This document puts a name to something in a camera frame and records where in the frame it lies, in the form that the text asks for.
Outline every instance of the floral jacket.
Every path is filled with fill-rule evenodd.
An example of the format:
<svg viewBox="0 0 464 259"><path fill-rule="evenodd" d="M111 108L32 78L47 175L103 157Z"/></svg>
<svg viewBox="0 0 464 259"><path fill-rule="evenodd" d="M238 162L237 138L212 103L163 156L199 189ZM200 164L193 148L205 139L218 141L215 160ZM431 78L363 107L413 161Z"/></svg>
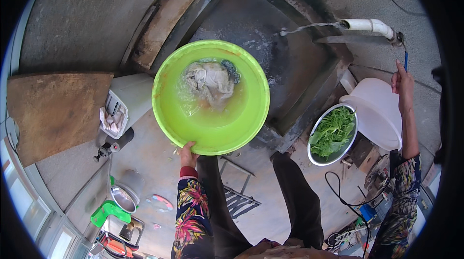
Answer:
<svg viewBox="0 0 464 259"><path fill-rule="evenodd" d="M393 171L396 182L392 206L377 233L369 254L370 259L401 258L405 254L408 248L408 235L416 221L416 205L421 185L420 172L419 155L404 162L398 161L398 166ZM208 200L203 187L198 182L196 170L183 167L178 184L172 259L214 258L209 216ZM319 253L318 258L325 256Z"/></svg>
<svg viewBox="0 0 464 259"><path fill-rule="evenodd" d="M206 193L198 182L197 171L181 168L177 184L177 215L172 259L214 258L212 229Z"/></svg>

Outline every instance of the leg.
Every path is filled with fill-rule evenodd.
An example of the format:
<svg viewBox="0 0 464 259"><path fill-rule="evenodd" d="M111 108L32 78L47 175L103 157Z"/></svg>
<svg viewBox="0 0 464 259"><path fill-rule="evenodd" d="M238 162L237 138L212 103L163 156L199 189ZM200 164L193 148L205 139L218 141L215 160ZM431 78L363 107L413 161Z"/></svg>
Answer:
<svg viewBox="0 0 464 259"><path fill-rule="evenodd" d="M217 157L200 156L197 159L199 180L208 197L210 222L214 234L214 254L221 258L234 258L252 245L232 221L217 165Z"/></svg>
<svg viewBox="0 0 464 259"><path fill-rule="evenodd" d="M298 165L288 152L274 153L270 160L287 204L291 232L289 238L302 240L306 248L322 249L321 204Z"/></svg>

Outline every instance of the drain pipe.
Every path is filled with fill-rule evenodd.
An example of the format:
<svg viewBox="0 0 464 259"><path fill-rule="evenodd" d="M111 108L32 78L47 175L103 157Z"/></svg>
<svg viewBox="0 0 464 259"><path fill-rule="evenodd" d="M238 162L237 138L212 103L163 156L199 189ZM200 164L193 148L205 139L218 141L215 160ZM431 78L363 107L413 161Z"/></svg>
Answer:
<svg viewBox="0 0 464 259"><path fill-rule="evenodd" d="M340 21L340 25L346 30L366 30L371 33L380 33L389 41L396 38L393 29L377 19L344 19Z"/></svg>

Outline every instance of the cloth rag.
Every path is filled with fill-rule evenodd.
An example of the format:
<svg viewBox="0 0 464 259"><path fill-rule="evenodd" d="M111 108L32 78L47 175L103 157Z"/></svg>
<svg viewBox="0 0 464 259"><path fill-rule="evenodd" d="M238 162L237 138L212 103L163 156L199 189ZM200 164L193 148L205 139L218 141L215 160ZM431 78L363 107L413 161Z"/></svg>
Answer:
<svg viewBox="0 0 464 259"><path fill-rule="evenodd" d="M219 112L224 110L227 100L233 95L234 80L217 62L190 64L185 71L185 80L192 94L208 101Z"/></svg>
<svg viewBox="0 0 464 259"><path fill-rule="evenodd" d="M120 107L113 116L108 114L105 107L100 108L100 122L103 124L103 129L112 131L115 136L122 128L124 116L125 109L123 107Z"/></svg>

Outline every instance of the hand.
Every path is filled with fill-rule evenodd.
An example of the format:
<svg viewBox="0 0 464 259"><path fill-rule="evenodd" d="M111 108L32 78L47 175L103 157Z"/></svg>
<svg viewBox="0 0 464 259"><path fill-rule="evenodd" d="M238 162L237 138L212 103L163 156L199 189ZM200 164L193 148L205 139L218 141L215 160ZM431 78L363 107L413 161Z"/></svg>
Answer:
<svg viewBox="0 0 464 259"><path fill-rule="evenodd" d="M399 94L399 111L403 114L413 109L414 78L411 73L406 72L405 68L396 60L398 71L391 78L392 92Z"/></svg>
<svg viewBox="0 0 464 259"><path fill-rule="evenodd" d="M179 151L179 154L181 155L181 167L191 166L195 168L195 166L197 165L197 158L200 155L192 153L190 151L190 148L194 145L195 145L195 141L189 141Z"/></svg>

